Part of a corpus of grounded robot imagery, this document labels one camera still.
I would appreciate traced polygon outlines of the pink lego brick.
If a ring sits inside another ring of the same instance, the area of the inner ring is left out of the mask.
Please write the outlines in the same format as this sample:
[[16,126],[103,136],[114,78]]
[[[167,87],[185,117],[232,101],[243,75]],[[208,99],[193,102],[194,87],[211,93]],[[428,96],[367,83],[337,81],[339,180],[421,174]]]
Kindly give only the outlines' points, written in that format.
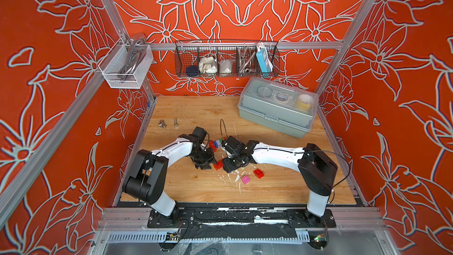
[[250,183],[250,178],[249,178],[249,176],[244,175],[241,177],[241,181],[243,182],[243,184],[248,184],[248,183]]

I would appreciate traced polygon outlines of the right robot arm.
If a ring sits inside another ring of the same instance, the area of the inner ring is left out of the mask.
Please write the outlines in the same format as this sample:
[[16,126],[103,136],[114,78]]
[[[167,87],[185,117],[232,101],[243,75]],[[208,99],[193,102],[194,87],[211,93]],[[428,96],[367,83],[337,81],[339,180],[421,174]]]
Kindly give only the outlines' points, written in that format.
[[257,140],[243,143],[230,136],[222,143],[226,153],[223,169],[227,173],[248,164],[270,164],[301,173],[308,189],[308,216],[321,218],[334,187],[338,166],[315,144],[303,148],[272,146]]

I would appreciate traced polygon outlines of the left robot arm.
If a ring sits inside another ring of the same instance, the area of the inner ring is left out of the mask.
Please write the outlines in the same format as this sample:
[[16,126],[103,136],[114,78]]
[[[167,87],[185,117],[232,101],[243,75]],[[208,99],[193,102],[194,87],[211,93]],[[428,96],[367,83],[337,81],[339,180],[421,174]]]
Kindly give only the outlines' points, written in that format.
[[140,150],[123,177],[122,191],[164,217],[176,217],[177,202],[164,191],[168,168],[181,158],[191,159],[196,169],[210,170],[216,164],[213,149],[205,142],[209,134],[196,127],[191,134],[154,151]]

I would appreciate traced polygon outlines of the long red lego brick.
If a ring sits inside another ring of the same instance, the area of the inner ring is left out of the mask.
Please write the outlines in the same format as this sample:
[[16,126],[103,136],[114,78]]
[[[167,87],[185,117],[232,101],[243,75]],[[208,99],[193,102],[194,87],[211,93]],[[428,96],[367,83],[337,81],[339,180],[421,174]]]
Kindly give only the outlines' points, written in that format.
[[223,169],[223,161],[220,160],[216,164],[214,164],[214,168],[219,171],[220,169]]

